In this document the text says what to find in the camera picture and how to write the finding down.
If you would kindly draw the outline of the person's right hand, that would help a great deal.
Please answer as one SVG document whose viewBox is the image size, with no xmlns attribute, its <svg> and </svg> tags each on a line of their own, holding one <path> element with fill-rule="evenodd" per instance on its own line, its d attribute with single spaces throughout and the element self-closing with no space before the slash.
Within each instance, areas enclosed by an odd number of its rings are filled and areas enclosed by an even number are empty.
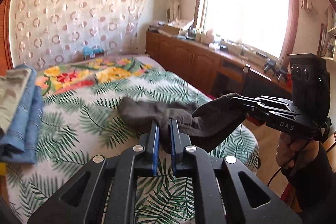
<svg viewBox="0 0 336 224">
<path fill-rule="evenodd" d="M 317 157 L 318 151 L 318 141 L 298 139 L 282 132 L 278 139 L 276 162 L 282 169 L 302 169 Z"/>
</svg>

